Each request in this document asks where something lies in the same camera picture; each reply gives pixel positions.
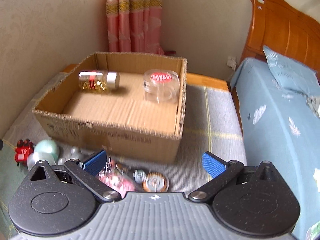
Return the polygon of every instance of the cardboard box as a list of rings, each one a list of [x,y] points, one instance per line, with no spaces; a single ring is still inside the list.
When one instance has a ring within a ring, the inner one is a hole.
[[[118,71],[120,88],[107,95],[81,91],[83,70]],[[150,69],[179,75],[179,100],[144,100],[143,74]],[[33,113],[53,139],[113,154],[160,163],[173,163],[182,137],[185,115],[187,61],[145,53],[89,55],[38,102]]]

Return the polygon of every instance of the red toy car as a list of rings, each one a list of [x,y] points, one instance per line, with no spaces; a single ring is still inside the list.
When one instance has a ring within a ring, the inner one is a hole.
[[[15,161],[22,165],[27,165],[28,156],[33,153],[34,145],[29,139],[19,140],[17,142],[17,148],[15,149],[16,155],[14,156]]]

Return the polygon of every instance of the bottle with gold contents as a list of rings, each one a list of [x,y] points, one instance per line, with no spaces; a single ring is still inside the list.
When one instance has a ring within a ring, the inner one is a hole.
[[[79,86],[82,90],[108,93],[119,87],[119,73],[108,70],[81,71],[79,73]]]

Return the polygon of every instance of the gray cloth on bed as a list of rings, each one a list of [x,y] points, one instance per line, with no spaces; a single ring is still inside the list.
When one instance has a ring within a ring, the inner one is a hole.
[[[307,97],[307,105],[310,107],[311,111],[320,118],[320,96]]]
[[[0,160],[3,161],[3,163],[0,162],[0,172],[1,176],[5,176],[8,180],[6,183],[0,183],[0,200],[2,200],[0,205],[3,211],[2,217],[5,220],[2,223],[0,217],[0,231],[6,232],[6,235],[12,234],[13,229],[7,215],[8,202],[28,172],[16,166],[13,159],[13,146],[20,138],[29,138],[34,143],[49,138],[31,109],[45,91],[63,76],[65,73],[57,75],[31,100],[4,136],[5,147],[0,155]],[[63,143],[59,143],[59,146],[63,155],[69,153],[71,149],[70,145]],[[85,149],[82,151],[85,154],[92,153]],[[210,176],[201,164],[202,153],[205,151],[211,151],[226,161],[234,159],[245,165],[247,163],[241,129],[231,94],[207,87],[187,86],[184,130],[174,164],[147,163],[119,156],[115,158],[127,165],[148,167],[165,174],[170,181],[170,191],[181,191],[188,195],[210,180]]]

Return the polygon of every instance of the gold curtain trim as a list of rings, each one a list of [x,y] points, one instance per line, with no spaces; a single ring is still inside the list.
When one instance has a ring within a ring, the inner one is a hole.
[[[143,10],[150,7],[162,7],[162,0],[121,0],[119,3],[107,4],[107,14],[118,14],[133,10]]]

